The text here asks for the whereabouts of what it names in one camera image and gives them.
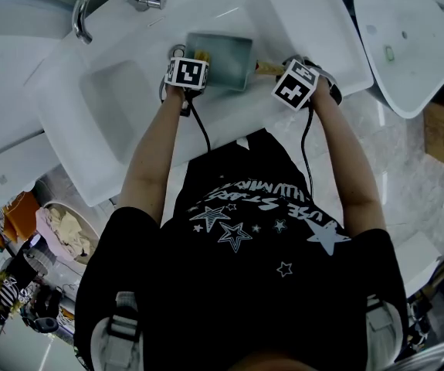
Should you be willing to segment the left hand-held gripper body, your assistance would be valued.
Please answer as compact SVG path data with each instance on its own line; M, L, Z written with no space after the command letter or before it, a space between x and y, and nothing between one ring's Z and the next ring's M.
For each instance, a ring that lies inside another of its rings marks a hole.
M185 95L185 106L181 109L180 115L189 117L193 99L205 91L209 67L209 62L205 60L172 57L161 81L159 91L161 101L164 100L163 93L166 85L182 88Z

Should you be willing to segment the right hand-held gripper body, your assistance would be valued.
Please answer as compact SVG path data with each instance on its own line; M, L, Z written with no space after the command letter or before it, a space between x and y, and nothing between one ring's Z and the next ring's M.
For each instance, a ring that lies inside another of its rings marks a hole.
M309 104L320 78L327 81L334 101L338 105L342 102L342 94L334 77L306 57L294 55L281 65L272 64L271 74L277 78L271 95L293 111Z

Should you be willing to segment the grey rectangular pan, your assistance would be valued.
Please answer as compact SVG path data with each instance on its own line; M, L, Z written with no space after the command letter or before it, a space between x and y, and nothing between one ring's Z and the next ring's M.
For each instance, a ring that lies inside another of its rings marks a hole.
M234 91L244 91L254 75L271 74L271 63L256 56L251 39L238 36L190 32L185 44L185 57L194 59L194 52L202 49L210 55L207 85Z

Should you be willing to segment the person's right forearm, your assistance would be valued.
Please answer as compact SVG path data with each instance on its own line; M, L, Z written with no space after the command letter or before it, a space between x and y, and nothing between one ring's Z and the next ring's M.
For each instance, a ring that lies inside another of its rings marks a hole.
M318 80L311 103L324 130L347 235L355 237L368 230L385 230L373 171L360 142L330 95L326 78Z

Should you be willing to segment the person's left forearm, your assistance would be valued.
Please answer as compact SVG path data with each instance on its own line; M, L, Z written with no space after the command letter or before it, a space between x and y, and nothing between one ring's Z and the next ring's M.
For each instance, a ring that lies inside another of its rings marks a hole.
M118 206L134 207L161 223L180 112L180 87L167 86L166 98L145 131L130 161Z

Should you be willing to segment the white ceramic sink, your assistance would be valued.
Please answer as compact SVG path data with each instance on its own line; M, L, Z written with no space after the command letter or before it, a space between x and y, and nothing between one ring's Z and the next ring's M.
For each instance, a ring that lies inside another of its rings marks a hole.
M86 19L93 37L69 34L31 75L26 89L42 127L85 203L120 192L132 153L159 106L171 48L190 32L249 38L255 58L306 56L343 95L373 76L342 0L167 0L139 12L110 0Z

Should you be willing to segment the white freestanding basin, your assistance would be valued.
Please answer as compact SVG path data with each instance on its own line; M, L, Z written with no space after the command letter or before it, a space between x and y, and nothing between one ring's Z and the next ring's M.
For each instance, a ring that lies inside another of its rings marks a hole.
M444 85L444 13L433 0L353 0L375 85L398 116L418 116Z

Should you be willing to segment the pale yellow cloth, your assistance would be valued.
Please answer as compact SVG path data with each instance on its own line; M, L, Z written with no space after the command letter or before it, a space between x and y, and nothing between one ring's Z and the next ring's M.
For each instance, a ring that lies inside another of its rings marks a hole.
M83 235L80 223L71 213L65 211L62 214L56 208L51 208L46 210L46 218L52 231L58 236L59 242L74 260L90 255L90 241Z

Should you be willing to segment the beige round basket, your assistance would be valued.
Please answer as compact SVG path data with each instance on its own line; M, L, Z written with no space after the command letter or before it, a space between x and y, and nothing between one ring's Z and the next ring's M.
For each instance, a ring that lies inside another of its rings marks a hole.
M52 201L36 211L36 232L57 257L88 265L99 236L89 222L75 209Z

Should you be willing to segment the pink cloth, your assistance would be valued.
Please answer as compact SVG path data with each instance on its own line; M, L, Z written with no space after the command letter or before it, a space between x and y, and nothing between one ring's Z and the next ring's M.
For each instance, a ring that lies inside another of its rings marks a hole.
M53 254L67 261L73 260L71 254L59 242L58 236L52 231L46 218L45 208L40 208L36 211L36 231L45 239L47 246Z

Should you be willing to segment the black star print T-shirt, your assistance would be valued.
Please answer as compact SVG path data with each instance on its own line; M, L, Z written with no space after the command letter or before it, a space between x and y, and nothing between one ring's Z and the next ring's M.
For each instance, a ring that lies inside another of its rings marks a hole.
M192 160L165 224L114 211L76 298L85 363L121 291L136 296L145 371L226 371L266 351L320 371L398 357L407 306L388 233L348 236L270 133L248 142Z

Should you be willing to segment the white rectangular box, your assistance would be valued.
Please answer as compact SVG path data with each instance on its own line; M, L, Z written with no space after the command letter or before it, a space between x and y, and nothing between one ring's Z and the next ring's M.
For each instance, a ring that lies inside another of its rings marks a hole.
M433 276L442 254L421 231L403 242L394 243L407 298L422 289Z

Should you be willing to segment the orange fabric item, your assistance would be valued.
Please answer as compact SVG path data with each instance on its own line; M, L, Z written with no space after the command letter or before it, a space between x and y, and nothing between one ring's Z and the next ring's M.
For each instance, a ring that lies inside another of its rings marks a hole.
M0 250L11 243L25 242L36 231L40 205L32 192L21 192L0 209Z

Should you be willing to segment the black white striped cloth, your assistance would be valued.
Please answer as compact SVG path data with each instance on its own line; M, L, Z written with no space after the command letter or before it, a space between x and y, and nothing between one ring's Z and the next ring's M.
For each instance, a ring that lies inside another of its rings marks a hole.
M10 316L18 313L28 300L28 289L20 289L12 275L7 274L5 270L0 271L0 326L3 326Z

